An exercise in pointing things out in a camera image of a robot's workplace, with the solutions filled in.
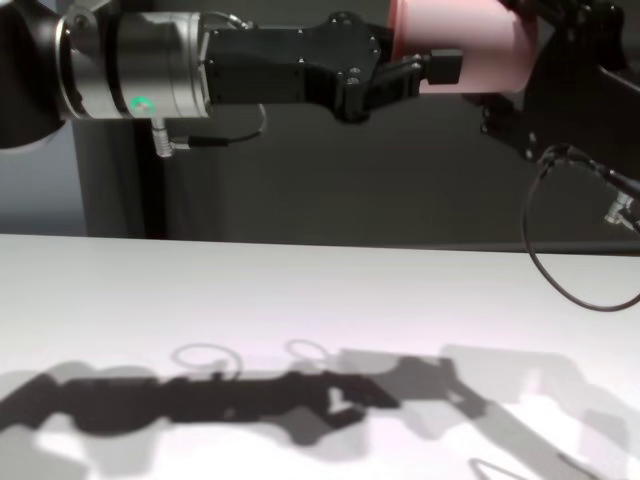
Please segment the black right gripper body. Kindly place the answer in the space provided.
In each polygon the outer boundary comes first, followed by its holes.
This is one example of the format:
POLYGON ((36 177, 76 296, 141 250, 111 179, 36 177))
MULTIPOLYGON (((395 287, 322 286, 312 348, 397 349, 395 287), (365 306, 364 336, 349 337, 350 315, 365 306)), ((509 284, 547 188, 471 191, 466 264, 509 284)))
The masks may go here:
POLYGON ((524 114, 541 146, 568 144, 619 173, 639 171, 639 80, 618 31, 556 31, 536 61, 524 114))

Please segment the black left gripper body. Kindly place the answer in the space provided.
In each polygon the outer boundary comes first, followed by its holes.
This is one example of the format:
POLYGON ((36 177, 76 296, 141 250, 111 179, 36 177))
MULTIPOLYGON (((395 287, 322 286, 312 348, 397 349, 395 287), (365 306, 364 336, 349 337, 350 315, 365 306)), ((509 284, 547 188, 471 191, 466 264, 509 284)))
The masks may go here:
POLYGON ((343 123, 364 121, 376 71, 393 33, 356 14, 311 27, 212 29, 207 90, 213 105, 315 104, 343 123))

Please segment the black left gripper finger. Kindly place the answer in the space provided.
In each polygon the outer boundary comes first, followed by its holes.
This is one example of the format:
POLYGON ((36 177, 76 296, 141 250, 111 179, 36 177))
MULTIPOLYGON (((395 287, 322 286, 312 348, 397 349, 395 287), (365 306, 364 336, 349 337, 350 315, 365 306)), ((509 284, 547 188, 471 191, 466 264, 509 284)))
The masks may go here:
POLYGON ((421 85, 441 87, 458 85, 463 67, 463 52, 436 49, 413 54, 376 69, 367 90, 367 113, 420 95, 421 85))

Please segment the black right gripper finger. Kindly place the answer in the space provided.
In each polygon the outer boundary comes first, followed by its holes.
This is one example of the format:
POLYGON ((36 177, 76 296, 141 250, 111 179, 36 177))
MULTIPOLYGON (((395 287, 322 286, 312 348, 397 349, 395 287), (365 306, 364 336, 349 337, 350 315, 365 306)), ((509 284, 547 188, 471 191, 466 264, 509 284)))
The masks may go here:
POLYGON ((604 68, 624 68, 623 9, 612 1, 536 0, 503 1, 521 19, 539 18, 564 31, 569 42, 595 48, 595 59, 604 68))
POLYGON ((525 133, 522 112, 502 94, 463 94, 462 98, 481 110, 480 130, 494 138, 521 138, 525 133))

